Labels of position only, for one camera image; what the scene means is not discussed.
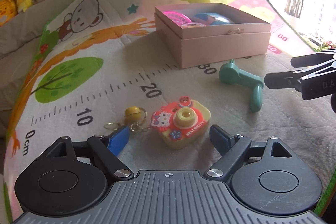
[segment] yellow bell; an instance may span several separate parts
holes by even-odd
[[[139,122],[142,116],[141,112],[141,109],[137,106],[128,107],[125,110],[125,125],[130,126]]]

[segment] key ring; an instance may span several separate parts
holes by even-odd
[[[139,120],[141,118],[141,114],[144,114],[143,119],[141,122],[138,122],[136,120]],[[147,132],[150,130],[150,127],[142,128],[141,125],[143,125],[148,117],[148,113],[146,110],[142,107],[129,107],[125,111],[125,125],[129,126],[130,130],[132,132],[137,132],[137,133],[143,133]],[[107,124],[104,125],[104,128],[107,130],[117,130],[121,126],[121,123],[118,122],[108,122]]]

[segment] box lid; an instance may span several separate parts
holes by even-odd
[[[219,13],[231,19],[235,24],[181,28],[164,15],[165,11],[170,10],[182,13],[188,17],[199,13]],[[270,32],[271,29],[271,24],[266,21],[222,3],[192,3],[157,6],[155,7],[155,13],[181,39],[210,37],[232,33]]]

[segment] pink box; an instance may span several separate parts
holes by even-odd
[[[170,10],[188,17],[219,13],[235,24],[181,28],[163,14]],[[267,52],[271,24],[225,4],[158,6],[154,16],[158,34],[182,69]]]

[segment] green plastic toy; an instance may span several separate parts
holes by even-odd
[[[261,110],[263,104],[263,79],[238,68],[234,59],[220,67],[219,80],[225,84],[244,85],[252,89],[250,108],[253,112]]]

